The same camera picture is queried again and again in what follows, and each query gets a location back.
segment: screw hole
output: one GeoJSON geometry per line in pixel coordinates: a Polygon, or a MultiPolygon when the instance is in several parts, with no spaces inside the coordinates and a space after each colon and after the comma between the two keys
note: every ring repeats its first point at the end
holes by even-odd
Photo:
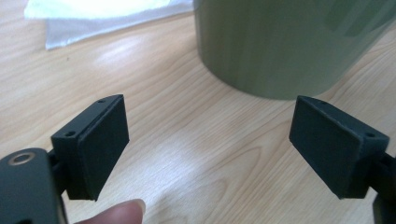
{"type": "Polygon", "coordinates": [[[75,133],[76,132],[67,132],[67,133],[64,134],[64,136],[71,137],[71,136],[75,135],[75,133]]]}
{"type": "Polygon", "coordinates": [[[373,133],[366,133],[366,136],[367,136],[367,137],[375,137],[375,134],[373,134],[373,133]]]}
{"type": "Polygon", "coordinates": [[[22,221],[17,222],[17,224],[33,224],[33,222],[30,219],[24,219],[22,221]]]}
{"type": "Polygon", "coordinates": [[[21,165],[28,161],[31,161],[35,157],[35,153],[33,152],[23,152],[11,158],[8,161],[9,165],[21,165]]]}

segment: finger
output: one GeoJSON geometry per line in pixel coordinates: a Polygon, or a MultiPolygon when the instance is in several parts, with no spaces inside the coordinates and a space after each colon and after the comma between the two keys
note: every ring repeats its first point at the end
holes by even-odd
{"type": "Polygon", "coordinates": [[[134,199],[119,203],[90,219],[76,224],[141,224],[146,205],[143,200],[134,199]]]}

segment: green cylinder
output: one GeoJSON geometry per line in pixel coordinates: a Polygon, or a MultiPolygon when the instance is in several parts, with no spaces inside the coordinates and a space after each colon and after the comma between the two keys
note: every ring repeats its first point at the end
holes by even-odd
{"type": "Polygon", "coordinates": [[[396,0],[194,0],[198,50],[219,79],[261,97],[335,84],[396,18],[396,0]]]}

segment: black mount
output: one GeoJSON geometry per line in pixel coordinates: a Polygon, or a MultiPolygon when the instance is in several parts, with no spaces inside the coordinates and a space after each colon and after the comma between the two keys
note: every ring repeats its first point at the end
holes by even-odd
{"type": "Polygon", "coordinates": [[[61,194],[97,200],[129,142],[122,95],[90,105],[51,137],[54,149],[14,152],[0,160],[0,223],[67,223],[61,194]]]}
{"type": "Polygon", "coordinates": [[[299,96],[290,141],[340,199],[378,192],[375,223],[396,223],[396,160],[389,138],[326,102],[299,96]]]}

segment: wooden table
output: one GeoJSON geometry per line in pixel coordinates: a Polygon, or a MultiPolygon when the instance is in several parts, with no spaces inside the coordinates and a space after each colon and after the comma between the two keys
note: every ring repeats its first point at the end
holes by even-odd
{"type": "MultiPolygon", "coordinates": [[[[64,195],[71,223],[133,198],[147,203],[145,223],[373,223],[374,191],[339,201],[291,145],[293,101],[205,69],[192,13],[46,51],[45,23],[24,20],[25,5],[0,2],[0,158],[50,150],[88,105],[125,95],[131,142],[97,203],[64,195]]],[[[396,27],[318,98],[394,140],[395,73],[396,27]]]]}

